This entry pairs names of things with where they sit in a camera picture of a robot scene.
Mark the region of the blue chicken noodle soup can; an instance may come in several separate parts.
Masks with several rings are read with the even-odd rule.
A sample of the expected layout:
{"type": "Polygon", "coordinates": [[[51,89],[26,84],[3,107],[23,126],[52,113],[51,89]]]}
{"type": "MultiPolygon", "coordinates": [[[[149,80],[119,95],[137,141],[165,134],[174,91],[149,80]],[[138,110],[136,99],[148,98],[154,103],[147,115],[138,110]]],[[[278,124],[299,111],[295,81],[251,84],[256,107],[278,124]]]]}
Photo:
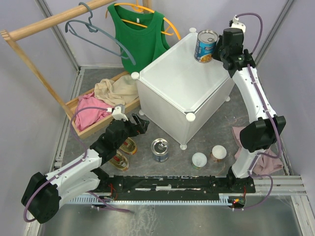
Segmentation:
{"type": "Polygon", "coordinates": [[[194,58],[200,63],[208,63],[212,60],[218,41],[218,34],[212,30],[202,30],[197,35],[194,58]]]}

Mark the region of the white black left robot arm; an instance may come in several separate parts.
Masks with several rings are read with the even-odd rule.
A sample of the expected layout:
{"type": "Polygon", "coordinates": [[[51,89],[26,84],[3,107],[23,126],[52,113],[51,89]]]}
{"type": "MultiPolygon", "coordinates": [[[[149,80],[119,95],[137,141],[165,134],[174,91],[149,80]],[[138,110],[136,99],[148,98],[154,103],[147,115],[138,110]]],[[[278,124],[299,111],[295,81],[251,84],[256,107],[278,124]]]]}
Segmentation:
{"type": "Polygon", "coordinates": [[[77,196],[97,190],[105,191],[109,186],[108,174],[100,167],[112,159],[119,147],[129,138],[146,133],[150,122],[132,114],[129,119],[112,120],[105,132],[84,151],[82,155],[56,171],[43,175],[35,173],[29,180],[22,196],[25,207],[23,218],[30,222],[27,214],[40,224],[46,223],[58,210],[77,196]]]}

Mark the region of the blue labelled open-top can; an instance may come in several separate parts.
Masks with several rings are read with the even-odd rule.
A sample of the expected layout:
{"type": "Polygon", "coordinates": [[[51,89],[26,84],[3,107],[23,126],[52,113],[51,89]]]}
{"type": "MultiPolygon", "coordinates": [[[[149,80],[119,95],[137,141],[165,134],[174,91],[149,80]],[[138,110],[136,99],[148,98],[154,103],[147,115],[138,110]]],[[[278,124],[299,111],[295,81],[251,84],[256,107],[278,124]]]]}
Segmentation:
{"type": "Polygon", "coordinates": [[[153,159],[157,162],[165,162],[169,157],[169,143],[163,138],[155,139],[151,144],[153,159]]]}

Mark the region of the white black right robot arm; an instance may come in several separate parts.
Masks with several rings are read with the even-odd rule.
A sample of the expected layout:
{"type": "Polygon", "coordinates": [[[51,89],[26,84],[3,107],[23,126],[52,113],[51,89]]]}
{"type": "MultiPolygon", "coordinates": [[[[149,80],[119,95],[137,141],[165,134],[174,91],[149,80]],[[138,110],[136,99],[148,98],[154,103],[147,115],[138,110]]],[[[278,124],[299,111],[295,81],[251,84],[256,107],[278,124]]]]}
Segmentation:
{"type": "Polygon", "coordinates": [[[269,104],[260,84],[256,64],[251,53],[243,48],[244,33],[238,28],[224,29],[219,36],[213,58],[223,63],[224,69],[238,87],[249,115],[249,125],[240,131],[242,149],[236,162],[229,168],[226,188],[238,192],[244,183],[251,183],[251,173],[260,156],[280,142],[286,120],[277,115],[269,104]]]}

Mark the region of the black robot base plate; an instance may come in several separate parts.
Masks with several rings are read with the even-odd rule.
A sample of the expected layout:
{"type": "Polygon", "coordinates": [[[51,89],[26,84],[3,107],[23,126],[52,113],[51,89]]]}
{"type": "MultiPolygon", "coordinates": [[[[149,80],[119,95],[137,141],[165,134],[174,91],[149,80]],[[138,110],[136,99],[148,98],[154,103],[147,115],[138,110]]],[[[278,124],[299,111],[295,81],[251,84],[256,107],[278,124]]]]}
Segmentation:
{"type": "Polygon", "coordinates": [[[112,176],[94,193],[113,193],[115,200],[218,200],[219,194],[255,193],[253,178],[215,176],[112,176]]]}

